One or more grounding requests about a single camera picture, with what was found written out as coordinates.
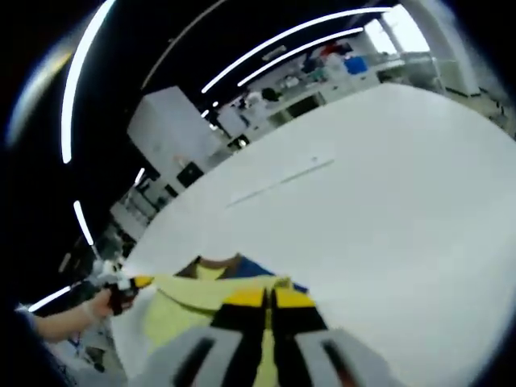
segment white table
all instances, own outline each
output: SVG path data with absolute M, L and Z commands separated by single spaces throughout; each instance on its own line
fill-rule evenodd
M 229 206 L 295 172 L 333 163 Z M 310 287 L 332 326 L 407 385 L 466 385 L 497 346 L 516 290 L 516 144 L 437 94 L 381 85 L 287 123 L 197 181 L 154 219 L 128 273 L 173 273 L 235 252 Z M 115 318 L 143 367 L 148 289 Z

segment black ceiling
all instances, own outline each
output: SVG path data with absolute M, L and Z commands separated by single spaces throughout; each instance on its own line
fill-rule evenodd
M 258 55 L 208 94 L 201 94 L 200 89 L 236 58 L 299 23 L 365 4 L 359 0 L 262 0 L 252 6 L 227 0 L 177 43 L 147 88 L 140 90 L 169 41 L 213 3 L 183 2 L 179 9 L 177 2 L 170 0 L 117 0 L 82 68 L 74 103 L 73 158 L 68 165 L 60 159 L 60 106 L 69 65 L 54 79 L 19 146 L 8 155 L 10 204 L 4 210 L 13 270 L 23 298 L 37 299 L 69 281 L 57 275 L 57 267 L 81 235 L 73 201 L 81 200 L 92 234 L 99 235 L 109 218 L 110 206 L 131 186 L 139 168 L 146 165 L 126 135 L 132 112 L 144 93 L 179 85 L 200 109 L 214 100 L 223 102 L 238 91 L 237 81 L 262 65 Z M 394 3 L 384 0 L 374 6 Z M 4 106 L 12 106 L 12 97 L 21 90 L 37 60 L 60 36 L 89 17 L 97 4 L 66 2 L 55 6 L 61 9 L 58 15 L 42 9 L 38 10 L 39 18 L 27 16 L 12 21 L 15 41 L 11 49 L 19 64 L 9 70 L 13 74 L 8 82 L 12 93 Z M 303 30 L 281 44 L 296 48 L 364 25 L 373 17 L 337 19 Z M 27 47 L 32 46 L 35 49 L 28 53 Z M 19 235 L 24 235 L 23 242 Z

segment ceiling light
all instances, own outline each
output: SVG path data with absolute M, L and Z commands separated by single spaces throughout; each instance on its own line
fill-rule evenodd
M 342 32 L 337 32 L 336 34 L 333 34 L 333 35 L 329 35 L 329 36 L 325 36 L 324 38 L 321 38 L 321 39 L 317 39 L 317 40 L 314 40 L 313 42 L 311 43 L 307 43 L 307 44 L 303 44 L 301 47 L 298 47 L 294 50 L 292 50 L 291 52 L 287 52 L 285 55 L 282 55 L 282 56 L 279 56 L 278 58 L 276 58 L 275 60 L 273 60 L 272 62 L 269 62 L 267 63 L 265 66 L 263 67 L 260 67 L 259 69 L 257 69 L 254 73 L 248 75 L 247 77 L 245 77 L 242 81 L 240 81 L 238 83 L 238 87 L 240 87 L 241 85 L 245 84 L 245 83 L 248 83 L 252 78 L 256 77 L 257 75 L 260 75 L 263 71 L 267 70 L 267 69 L 270 69 L 271 67 L 273 67 L 274 65 L 277 65 L 278 63 L 280 63 L 281 61 L 287 59 L 287 58 L 290 58 L 291 56 L 293 55 L 296 55 L 298 54 L 299 52 L 302 52 L 302 51 L 305 51 L 307 48 L 310 48 L 310 47 L 313 47 L 313 46 L 316 46 L 318 44 L 321 44 L 321 43 L 324 43 L 328 40 L 334 40 L 334 39 L 337 39 L 341 36 L 346 36 L 346 35 L 351 35 L 351 34 L 356 34 L 357 32 L 362 32 L 364 29 L 362 27 L 358 27 L 358 28 L 352 28 L 351 30 L 346 30 L 346 31 L 342 31 Z
M 77 220 L 79 221 L 79 225 L 81 226 L 82 233 L 84 234 L 86 241 L 89 246 L 94 245 L 94 239 L 91 237 L 89 233 L 88 226 L 86 225 L 86 220 L 84 219 L 84 215 L 82 214 L 81 203 L 76 200 L 73 203 L 73 209 L 75 210 L 75 216 L 77 216 Z
M 142 176 L 144 175 L 144 172 L 145 172 L 145 168 L 142 168 L 138 174 L 136 175 L 136 179 L 135 179 L 135 185 L 138 185 L 139 181 L 142 180 Z
M 209 89 L 211 89 L 218 81 L 223 79 L 230 71 L 235 69 L 237 66 L 241 65 L 244 61 L 249 59 L 251 56 L 255 55 L 257 52 L 263 50 L 264 48 L 270 46 L 271 44 L 275 44 L 278 40 L 281 40 L 285 38 L 286 36 L 292 35 L 295 32 L 298 32 L 300 30 L 303 30 L 305 28 L 314 26 L 315 24 L 324 23 L 328 20 L 343 18 L 345 16 L 353 16 L 353 15 L 360 15 L 360 14 L 370 14 L 370 13 L 376 13 L 376 12 L 386 12 L 388 10 L 391 10 L 392 8 L 390 6 L 373 6 L 369 8 L 359 8 L 356 10 L 343 10 L 341 12 L 337 12 L 334 14 L 329 14 L 326 16 L 322 16 L 320 18 L 316 18 L 313 20 L 310 20 L 309 22 L 305 22 L 303 24 L 299 24 L 296 27 L 292 27 L 287 31 L 282 32 L 280 35 L 276 35 L 273 38 L 269 40 L 265 40 L 262 44 L 259 46 L 253 48 L 251 51 L 247 52 L 246 54 L 242 55 L 239 59 L 235 60 L 233 63 L 231 63 L 229 66 L 227 66 L 223 71 L 220 72 L 220 74 L 213 78 L 211 81 L 209 81 L 206 86 L 204 86 L 201 90 L 201 93 L 206 93 Z
M 64 88 L 63 106 L 61 108 L 61 155 L 65 164 L 72 159 L 72 112 L 73 100 L 75 99 L 75 90 L 81 75 L 82 65 L 88 53 L 89 46 L 91 46 L 97 35 L 98 29 L 107 16 L 110 8 L 113 6 L 114 0 L 107 0 L 103 3 L 91 19 L 86 28 L 84 35 L 77 46 L 75 55 L 70 65 L 68 78 L 66 79 L 66 86 Z
M 63 289 L 58 290 L 54 294 L 51 294 L 51 295 L 45 297 L 43 300 L 38 301 L 36 304 L 29 306 L 29 308 L 28 308 L 29 312 L 32 313 L 32 312 L 37 311 L 39 308 L 47 305 L 50 301 L 55 300 L 56 298 L 62 296 L 63 294 L 69 292 L 70 290 L 71 290 L 71 286 L 66 286 Z

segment window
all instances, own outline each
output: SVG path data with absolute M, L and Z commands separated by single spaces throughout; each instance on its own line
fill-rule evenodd
M 430 47 L 428 47 L 418 25 L 403 6 L 394 6 L 390 12 L 384 13 L 382 17 L 393 30 L 397 41 L 405 52 L 430 51 Z
M 366 24 L 364 29 L 365 33 L 368 34 L 369 39 L 372 41 L 372 45 L 374 45 L 374 48 L 378 52 L 387 52 L 388 54 L 397 53 L 393 42 L 391 42 L 378 20 L 373 20 L 371 23 Z

